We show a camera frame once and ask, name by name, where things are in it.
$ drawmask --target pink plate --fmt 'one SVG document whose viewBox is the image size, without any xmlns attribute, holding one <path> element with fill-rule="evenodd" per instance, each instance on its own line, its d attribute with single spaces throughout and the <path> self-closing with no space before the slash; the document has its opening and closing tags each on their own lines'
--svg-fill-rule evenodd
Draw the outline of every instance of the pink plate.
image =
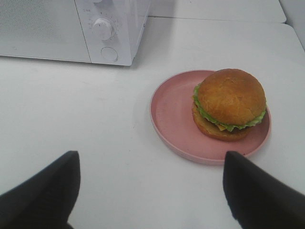
<svg viewBox="0 0 305 229">
<path fill-rule="evenodd" d="M 193 121 L 192 95 L 194 87 L 211 73 L 213 71 L 197 70 L 169 78 L 153 94 L 150 111 L 160 138 L 178 155 L 198 163 L 222 165 L 229 150 L 245 156 L 256 152 L 270 134 L 271 117 L 267 108 L 262 123 L 256 125 L 246 138 L 236 142 L 202 134 Z"/>
</svg>

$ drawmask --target microwave button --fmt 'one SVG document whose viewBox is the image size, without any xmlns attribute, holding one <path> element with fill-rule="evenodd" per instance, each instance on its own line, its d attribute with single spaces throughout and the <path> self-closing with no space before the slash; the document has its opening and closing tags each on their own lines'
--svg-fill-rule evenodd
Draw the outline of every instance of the microwave button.
<svg viewBox="0 0 305 229">
<path fill-rule="evenodd" d="M 118 60 L 118 53 L 111 47 L 104 47 L 101 50 L 102 57 L 108 61 L 116 62 Z"/>
<path fill-rule="evenodd" d="M 106 41 L 113 36 L 113 27 L 107 19 L 99 18 L 92 27 L 93 34 L 102 41 Z"/>
</svg>

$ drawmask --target bottom bun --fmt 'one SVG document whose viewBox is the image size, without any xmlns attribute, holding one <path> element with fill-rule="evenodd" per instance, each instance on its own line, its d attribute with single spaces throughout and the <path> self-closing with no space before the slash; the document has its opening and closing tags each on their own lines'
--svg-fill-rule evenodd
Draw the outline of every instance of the bottom bun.
<svg viewBox="0 0 305 229">
<path fill-rule="evenodd" d="M 247 134 L 252 130 L 252 127 L 246 127 L 245 129 L 241 130 L 235 128 L 232 132 L 229 132 L 227 130 L 220 131 L 216 125 L 209 122 L 207 119 L 203 118 L 200 115 L 195 103 L 193 103 L 192 114 L 193 119 L 199 130 L 205 135 L 215 139 L 229 142 L 237 141 L 246 137 Z"/>
</svg>

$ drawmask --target plate rim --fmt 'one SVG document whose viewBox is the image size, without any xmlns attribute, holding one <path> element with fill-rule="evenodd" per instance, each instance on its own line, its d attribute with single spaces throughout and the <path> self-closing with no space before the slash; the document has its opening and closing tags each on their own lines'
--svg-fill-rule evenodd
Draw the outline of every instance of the plate rim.
<svg viewBox="0 0 305 229">
<path fill-rule="evenodd" d="M 157 93 L 157 91 L 160 89 L 160 87 L 166 83 L 167 81 L 171 80 L 174 77 L 177 77 L 178 75 L 182 75 L 185 73 L 190 73 L 190 72 L 215 72 L 215 70 L 205 70 L 205 69 L 198 69 L 198 70 L 189 70 L 189 71 L 184 71 L 184 72 L 180 72 L 177 73 L 167 79 L 165 79 L 163 82 L 160 83 L 160 85 L 154 90 L 153 95 L 151 96 L 150 99 L 150 103 L 149 103 L 149 113 L 150 113 L 150 119 L 151 119 L 151 123 L 155 129 L 155 131 L 157 132 L 158 136 L 161 138 L 161 140 L 171 149 L 173 150 L 176 154 L 178 154 L 179 156 L 186 158 L 188 160 L 191 160 L 193 162 L 196 163 L 200 163 L 200 164 L 206 164 L 206 165 L 223 165 L 224 164 L 224 159 L 210 159 L 210 158 L 203 158 L 203 157 L 199 157 L 199 156 L 194 156 L 191 155 L 187 152 L 184 152 L 183 150 L 179 149 L 178 147 L 176 147 L 174 144 L 172 144 L 170 141 L 168 141 L 159 131 L 159 129 L 156 126 L 156 123 L 153 120 L 153 114 L 152 114 L 152 103 L 153 103 L 153 99 Z M 269 116 L 269 125 L 268 125 L 268 131 L 266 133 L 266 136 L 264 138 L 264 140 L 260 143 L 260 145 L 253 151 L 251 151 L 250 153 L 244 155 L 245 157 L 249 157 L 251 155 L 253 155 L 255 152 L 257 152 L 267 141 L 267 139 L 269 139 L 269 135 L 271 133 L 271 114 L 270 114 L 270 110 L 268 108 L 268 106 L 266 105 L 266 110 Z"/>
</svg>

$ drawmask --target sesame-free bun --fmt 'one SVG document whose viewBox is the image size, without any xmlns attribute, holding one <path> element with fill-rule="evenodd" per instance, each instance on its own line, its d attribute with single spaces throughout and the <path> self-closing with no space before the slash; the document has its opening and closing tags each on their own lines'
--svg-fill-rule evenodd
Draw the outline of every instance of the sesame-free bun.
<svg viewBox="0 0 305 229">
<path fill-rule="evenodd" d="M 205 135 L 218 140 L 237 141 L 246 137 L 252 129 L 252 127 L 246 127 L 245 129 L 241 130 L 235 128 L 232 132 L 229 132 L 227 130 L 220 131 L 216 125 L 209 122 L 200 115 L 195 103 L 193 103 L 192 114 L 195 124 L 197 125 L 199 130 Z"/>
<path fill-rule="evenodd" d="M 231 125 L 246 124 L 266 107 L 261 84 L 239 69 L 222 69 L 209 75 L 200 85 L 198 100 L 211 117 Z"/>
</svg>

